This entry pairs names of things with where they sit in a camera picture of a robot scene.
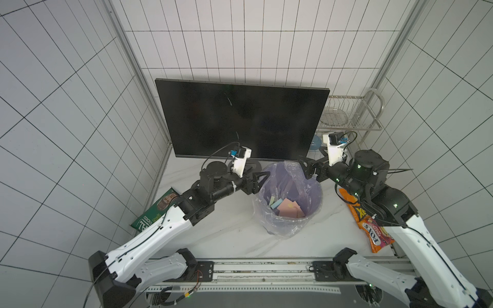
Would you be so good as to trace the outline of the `yellow-green sticky flag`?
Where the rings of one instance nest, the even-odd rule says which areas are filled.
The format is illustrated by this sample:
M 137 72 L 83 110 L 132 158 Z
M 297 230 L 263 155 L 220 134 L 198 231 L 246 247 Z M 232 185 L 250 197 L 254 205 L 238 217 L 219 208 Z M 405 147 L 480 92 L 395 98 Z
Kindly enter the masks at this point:
M 276 200 L 275 196 L 271 196 L 268 206 L 269 207 L 272 206 L 275 200 Z

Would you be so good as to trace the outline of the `pink sticky note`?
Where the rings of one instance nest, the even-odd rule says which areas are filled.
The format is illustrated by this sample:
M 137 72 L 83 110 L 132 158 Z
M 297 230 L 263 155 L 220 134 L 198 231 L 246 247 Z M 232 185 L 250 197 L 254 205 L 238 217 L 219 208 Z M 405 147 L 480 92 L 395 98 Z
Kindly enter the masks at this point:
M 305 214 L 296 201 L 284 199 L 276 208 L 279 215 L 285 218 L 304 218 Z

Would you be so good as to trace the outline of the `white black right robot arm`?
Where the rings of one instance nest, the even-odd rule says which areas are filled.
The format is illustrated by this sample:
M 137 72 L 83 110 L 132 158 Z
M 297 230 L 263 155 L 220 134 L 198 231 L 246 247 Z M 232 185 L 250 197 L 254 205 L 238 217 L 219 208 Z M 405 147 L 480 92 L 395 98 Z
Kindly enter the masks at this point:
M 333 258 L 333 275 L 367 282 L 408 307 L 492 307 L 492 295 L 476 288 L 450 261 L 429 233 L 404 192 L 386 184 L 390 164 L 373 150 L 360 150 L 349 164 L 300 158 L 304 176 L 332 180 L 356 197 L 376 223 L 402 248 L 418 276 L 405 275 L 344 248 Z

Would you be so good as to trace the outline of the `blue sticky flag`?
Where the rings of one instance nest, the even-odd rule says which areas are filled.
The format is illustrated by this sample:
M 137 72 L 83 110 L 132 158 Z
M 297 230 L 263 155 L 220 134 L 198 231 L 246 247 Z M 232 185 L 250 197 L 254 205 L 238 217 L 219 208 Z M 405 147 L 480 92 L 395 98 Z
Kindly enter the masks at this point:
M 271 209 L 273 209 L 273 210 L 277 209 L 278 206 L 280 206 L 283 201 L 284 201 L 283 199 L 279 199 L 279 200 L 273 202 L 273 204 L 270 206 Z

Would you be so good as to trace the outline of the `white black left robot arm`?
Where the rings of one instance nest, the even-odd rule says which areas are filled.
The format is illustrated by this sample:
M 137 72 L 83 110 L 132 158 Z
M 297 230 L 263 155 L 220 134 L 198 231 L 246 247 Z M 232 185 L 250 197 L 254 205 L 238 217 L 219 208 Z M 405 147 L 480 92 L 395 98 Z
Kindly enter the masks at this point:
M 158 282 L 201 281 L 198 261 L 187 248 L 160 259 L 154 255 L 212 213 L 217 201 L 238 191 L 256 194 L 269 176 L 270 172 L 257 172 L 255 166 L 235 169 L 220 161 L 209 163 L 199 180 L 174 198 L 155 223 L 121 247 L 90 256 L 92 290 L 101 306 L 124 307 Z

